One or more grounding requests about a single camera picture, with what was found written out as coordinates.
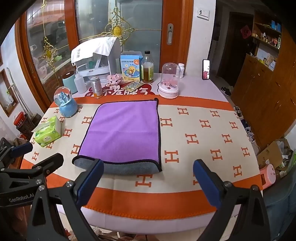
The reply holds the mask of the silver orange drink can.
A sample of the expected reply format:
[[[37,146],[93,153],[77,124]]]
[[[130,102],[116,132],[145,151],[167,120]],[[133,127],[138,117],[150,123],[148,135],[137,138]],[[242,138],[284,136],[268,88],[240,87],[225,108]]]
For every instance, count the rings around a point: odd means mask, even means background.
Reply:
[[[103,96],[101,82],[98,76],[92,76],[90,78],[90,84],[93,91],[93,94],[96,98],[100,98]]]

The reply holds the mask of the pink plush toy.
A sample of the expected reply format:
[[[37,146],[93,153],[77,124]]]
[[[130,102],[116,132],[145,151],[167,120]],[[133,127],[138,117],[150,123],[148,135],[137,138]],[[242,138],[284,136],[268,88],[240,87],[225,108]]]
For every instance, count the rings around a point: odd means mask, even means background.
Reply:
[[[108,75],[107,81],[109,86],[118,86],[122,82],[122,76],[120,74]]]

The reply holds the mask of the purple grey microfibre towel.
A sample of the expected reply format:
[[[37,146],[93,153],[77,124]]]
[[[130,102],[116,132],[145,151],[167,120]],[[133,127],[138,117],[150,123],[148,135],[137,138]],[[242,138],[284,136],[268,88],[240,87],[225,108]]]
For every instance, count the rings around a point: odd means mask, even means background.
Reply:
[[[152,175],[162,171],[159,100],[101,104],[72,164],[88,169],[95,159],[109,175]]]

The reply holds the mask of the blue duck carton box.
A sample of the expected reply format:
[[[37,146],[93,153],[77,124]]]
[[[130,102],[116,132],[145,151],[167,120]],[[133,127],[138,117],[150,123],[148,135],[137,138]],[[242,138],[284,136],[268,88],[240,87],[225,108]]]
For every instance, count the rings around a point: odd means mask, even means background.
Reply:
[[[137,81],[140,82],[140,63],[142,61],[142,55],[121,55],[121,75],[125,82]]]

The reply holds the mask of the wooden glass sliding door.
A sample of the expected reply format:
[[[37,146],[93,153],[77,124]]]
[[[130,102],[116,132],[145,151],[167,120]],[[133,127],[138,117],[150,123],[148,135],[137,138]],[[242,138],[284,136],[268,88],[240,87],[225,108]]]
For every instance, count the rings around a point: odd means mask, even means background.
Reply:
[[[98,37],[117,37],[121,50],[149,50],[154,70],[186,63],[193,1],[33,1],[15,24],[16,52],[29,89],[42,111],[53,100],[71,51]],[[168,24],[174,25],[167,45]]]

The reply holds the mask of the green tissue pack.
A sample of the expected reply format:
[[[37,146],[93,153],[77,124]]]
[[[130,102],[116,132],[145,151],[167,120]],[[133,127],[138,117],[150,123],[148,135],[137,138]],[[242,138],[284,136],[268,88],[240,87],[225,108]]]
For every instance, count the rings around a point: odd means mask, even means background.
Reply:
[[[59,139],[61,135],[62,123],[57,116],[47,118],[45,122],[39,123],[32,132],[35,134],[35,141],[41,146],[54,142]]]

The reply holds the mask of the red white slogan mat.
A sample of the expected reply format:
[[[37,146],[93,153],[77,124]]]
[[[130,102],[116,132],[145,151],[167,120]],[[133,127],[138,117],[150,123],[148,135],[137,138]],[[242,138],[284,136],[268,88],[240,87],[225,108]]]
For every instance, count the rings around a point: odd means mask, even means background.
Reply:
[[[104,85],[102,90],[102,96],[114,96],[114,95],[155,95],[152,92],[151,84],[142,84],[140,87],[134,89],[132,92],[128,91],[126,86],[128,86],[131,82],[126,82],[120,85],[119,89],[113,90],[111,87],[106,84]]]

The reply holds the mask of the wooden shelf cabinet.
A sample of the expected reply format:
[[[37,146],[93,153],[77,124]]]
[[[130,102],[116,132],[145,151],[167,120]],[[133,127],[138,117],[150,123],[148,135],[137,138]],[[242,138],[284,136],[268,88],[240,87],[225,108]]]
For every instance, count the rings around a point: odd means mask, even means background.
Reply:
[[[295,41],[276,16],[256,11],[246,54],[231,99],[251,126],[260,149],[295,124]]]

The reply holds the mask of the white pill bottle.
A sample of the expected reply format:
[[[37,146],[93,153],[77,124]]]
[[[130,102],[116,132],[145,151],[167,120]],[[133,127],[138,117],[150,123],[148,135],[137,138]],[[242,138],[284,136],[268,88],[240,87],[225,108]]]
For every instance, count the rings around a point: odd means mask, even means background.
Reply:
[[[185,71],[185,65],[183,63],[179,63],[178,64],[178,68],[177,68],[177,76],[179,78],[183,78],[184,77],[184,71]]]

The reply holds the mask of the pink piggy appliance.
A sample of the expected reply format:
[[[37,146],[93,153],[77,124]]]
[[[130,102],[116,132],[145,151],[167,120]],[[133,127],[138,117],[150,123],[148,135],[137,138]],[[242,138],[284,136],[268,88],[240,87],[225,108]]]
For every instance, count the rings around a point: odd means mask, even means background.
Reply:
[[[260,169],[260,178],[263,190],[273,185],[276,181],[274,166],[272,164],[268,164]]]

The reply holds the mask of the teal cylindrical humidifier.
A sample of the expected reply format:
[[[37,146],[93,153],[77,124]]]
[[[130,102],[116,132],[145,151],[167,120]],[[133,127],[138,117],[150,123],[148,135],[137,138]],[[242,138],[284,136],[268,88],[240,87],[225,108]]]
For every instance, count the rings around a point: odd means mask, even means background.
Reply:
[[[67,87],[68,89],[70,89],[72,94],[75,94],[78,92],[75,82],[75,72],[74,71],[69,71],[67,73],[65,73],[62,77],[62,81],[63,81],[63,85],[65,87]]]

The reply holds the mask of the white wall switch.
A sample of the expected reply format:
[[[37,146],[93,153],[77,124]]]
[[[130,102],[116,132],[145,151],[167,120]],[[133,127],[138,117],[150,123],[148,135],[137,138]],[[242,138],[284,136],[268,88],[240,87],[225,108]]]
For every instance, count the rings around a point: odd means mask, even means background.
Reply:
[[[204,8],[198,8],[197,17],[208,21],[210,19],[210,11]]]

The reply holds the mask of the blue snow globe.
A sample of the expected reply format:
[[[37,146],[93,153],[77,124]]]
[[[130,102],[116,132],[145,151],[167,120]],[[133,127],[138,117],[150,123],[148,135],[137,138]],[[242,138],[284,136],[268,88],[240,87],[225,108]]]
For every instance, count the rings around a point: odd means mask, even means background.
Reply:
[[[65,118],[72,117],[78,111],[78,104],[72,97],[67,87],[59,87],[54,93],[54,102],[59,107],[61,115]]]

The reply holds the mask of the white paper bag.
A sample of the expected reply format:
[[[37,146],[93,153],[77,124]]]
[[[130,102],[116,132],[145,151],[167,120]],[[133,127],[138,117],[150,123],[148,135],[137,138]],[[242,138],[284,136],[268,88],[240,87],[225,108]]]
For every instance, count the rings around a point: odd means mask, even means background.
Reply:
[[[117,37],[98,37],[83,42],[71,51],[71,63],[91,58],[93,54],[107,57],[114,55],[115,58],[119,58],[121,55],[119,39]]]

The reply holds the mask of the white squeeze bottle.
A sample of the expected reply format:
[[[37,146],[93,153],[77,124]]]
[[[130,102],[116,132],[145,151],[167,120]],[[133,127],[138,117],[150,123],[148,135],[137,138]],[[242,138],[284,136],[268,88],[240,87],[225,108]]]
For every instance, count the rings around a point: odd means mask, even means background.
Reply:
[[[87,91],[84,78],[79,73],[75,74],[74,83],[75,83],[76,89],[79,93],[82,94]]]

